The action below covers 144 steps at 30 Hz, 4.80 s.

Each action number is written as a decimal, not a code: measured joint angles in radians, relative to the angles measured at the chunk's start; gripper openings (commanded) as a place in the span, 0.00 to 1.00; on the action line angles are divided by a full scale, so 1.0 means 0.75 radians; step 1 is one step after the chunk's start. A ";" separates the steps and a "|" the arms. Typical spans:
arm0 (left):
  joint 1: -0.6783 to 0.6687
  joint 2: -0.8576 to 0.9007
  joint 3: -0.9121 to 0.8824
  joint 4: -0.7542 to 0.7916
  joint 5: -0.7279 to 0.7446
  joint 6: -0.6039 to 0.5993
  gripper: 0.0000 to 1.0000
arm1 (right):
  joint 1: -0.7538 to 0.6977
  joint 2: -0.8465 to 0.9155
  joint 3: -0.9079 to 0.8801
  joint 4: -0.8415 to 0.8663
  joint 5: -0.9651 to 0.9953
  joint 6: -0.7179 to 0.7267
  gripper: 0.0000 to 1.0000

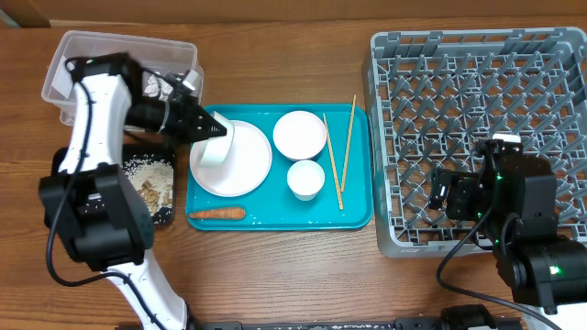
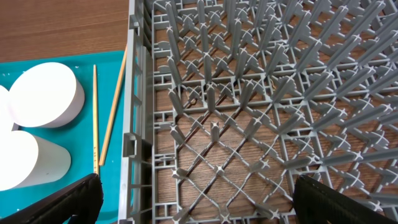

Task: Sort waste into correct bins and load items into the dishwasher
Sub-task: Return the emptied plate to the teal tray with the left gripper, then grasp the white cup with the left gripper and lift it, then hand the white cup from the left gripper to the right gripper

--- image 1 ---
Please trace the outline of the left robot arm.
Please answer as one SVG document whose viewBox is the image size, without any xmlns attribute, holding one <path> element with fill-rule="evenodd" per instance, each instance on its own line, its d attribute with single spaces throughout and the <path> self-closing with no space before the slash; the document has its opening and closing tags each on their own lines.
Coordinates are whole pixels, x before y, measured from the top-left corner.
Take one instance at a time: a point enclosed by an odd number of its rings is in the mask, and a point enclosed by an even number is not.
<svg viewBox="0 0 587 330">
<path fill-rule="evenodd" d="M 64 61 L 76 94 L 72 136 L 56 174 L 39 182 L 50 229 L 46 267 L 65 287 L 110 280 L 144 329 L 199 329 L 189 304 L 167 281 L 152 250 L 148 206 L 122 168 L 127 126 L 194 143 L 227 134 L 200 105 L 203 74 L 167 73 L 165 100 L 144 94 L 148 68 L 126 52 Z"/>
</svg>

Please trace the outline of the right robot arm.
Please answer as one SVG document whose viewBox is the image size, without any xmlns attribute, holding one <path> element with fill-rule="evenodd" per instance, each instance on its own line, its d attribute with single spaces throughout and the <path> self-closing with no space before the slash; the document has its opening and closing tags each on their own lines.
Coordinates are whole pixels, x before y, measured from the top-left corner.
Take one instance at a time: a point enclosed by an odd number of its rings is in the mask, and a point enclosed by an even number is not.
<svg viewBox="0 0 587 330">
<path fill-rule="evenodd" d="M 436 169 L 429 206 L 474 223 L 492 243 L 507 301 L 443 279 L 453 292 L 517 310 L 533 329 L 582 329 L 586 315 L 586 247 L 559 234 L 557 178 L 549 163 L 523 153 L 487 155 L 479 172 Z"/>
</svg>

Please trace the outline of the white medium bowl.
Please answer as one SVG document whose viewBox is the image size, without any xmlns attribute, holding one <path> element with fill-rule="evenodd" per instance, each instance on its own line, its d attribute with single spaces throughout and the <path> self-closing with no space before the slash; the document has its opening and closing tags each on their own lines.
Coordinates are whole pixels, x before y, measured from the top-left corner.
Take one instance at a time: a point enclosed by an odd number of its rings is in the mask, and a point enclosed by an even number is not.
<svg viewBox="0 0 587 330">
<path fill-rule="evenodd" d="M 275 147 L 289 160 L 310 160 L 327 142 L 323 121 L 307 111 L 292 111 L 275 124 L 272 139 Z"/>
</svg>

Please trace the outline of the brown food scraps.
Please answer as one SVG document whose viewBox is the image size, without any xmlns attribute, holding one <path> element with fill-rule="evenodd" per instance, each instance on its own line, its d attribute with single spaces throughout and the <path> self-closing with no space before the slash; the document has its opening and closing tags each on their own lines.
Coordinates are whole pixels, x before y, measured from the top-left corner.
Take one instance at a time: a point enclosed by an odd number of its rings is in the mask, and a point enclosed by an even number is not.
<svg viewBox="0 0 587 330">
<path fill-rule="evenodd" d="M 151 215 L 155 215 L 162 208 L 172 207 L 172 185 L 167 183 L 154 184 L 144 181 L 138 194 L 148 206 Z"/>
</svg>

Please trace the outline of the white tissue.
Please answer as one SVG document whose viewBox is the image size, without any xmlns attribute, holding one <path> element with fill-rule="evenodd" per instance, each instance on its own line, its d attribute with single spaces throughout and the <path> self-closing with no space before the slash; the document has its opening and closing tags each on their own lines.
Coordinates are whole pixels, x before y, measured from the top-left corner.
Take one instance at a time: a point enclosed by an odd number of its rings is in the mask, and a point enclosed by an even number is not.
<svg viewBox="0 0 587 330">
<path fill-rule="evenodd" d="M 166 101 L 171 92 L 172 86 L 170 84 L 155 75 L 150 75 L 143 93 L 148 97 Z"/>
</svg>

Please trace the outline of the white cup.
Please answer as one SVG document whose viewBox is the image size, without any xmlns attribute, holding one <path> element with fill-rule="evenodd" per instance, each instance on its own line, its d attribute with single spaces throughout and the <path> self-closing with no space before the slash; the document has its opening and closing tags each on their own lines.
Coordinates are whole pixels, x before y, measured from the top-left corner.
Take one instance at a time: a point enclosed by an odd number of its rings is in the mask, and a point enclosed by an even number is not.
<svg viewBox="0 0 587 330">
<path fill-rule="evenodd" d="M 312 160 L 300 160 L 294 163 L 287 172 L 287 185 L 294 196 L 300 201 L 314 199 L 325 183 L 322 167 Z"/>
</svg>

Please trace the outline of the white rice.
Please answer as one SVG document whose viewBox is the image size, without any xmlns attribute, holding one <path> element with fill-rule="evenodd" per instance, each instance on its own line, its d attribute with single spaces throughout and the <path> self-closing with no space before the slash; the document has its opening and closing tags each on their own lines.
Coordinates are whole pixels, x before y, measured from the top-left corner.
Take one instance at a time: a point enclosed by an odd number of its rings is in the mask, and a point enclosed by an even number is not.
<svg viewBox="0 0 587 330">
<path fill-rule="evenodd" d="M 132 186 L 136 191 L 140 189 L 144 181 L 150 181 L 154 184 L 167 183 L 172 185 L 173 200 L 173 168 L 167 160 L 151 159 L 130 159 L 123 163 L 124 173 L 129 178 Z M 167 212 L 171 208 L 162 208 L 160 212 Z"/>
</svg>

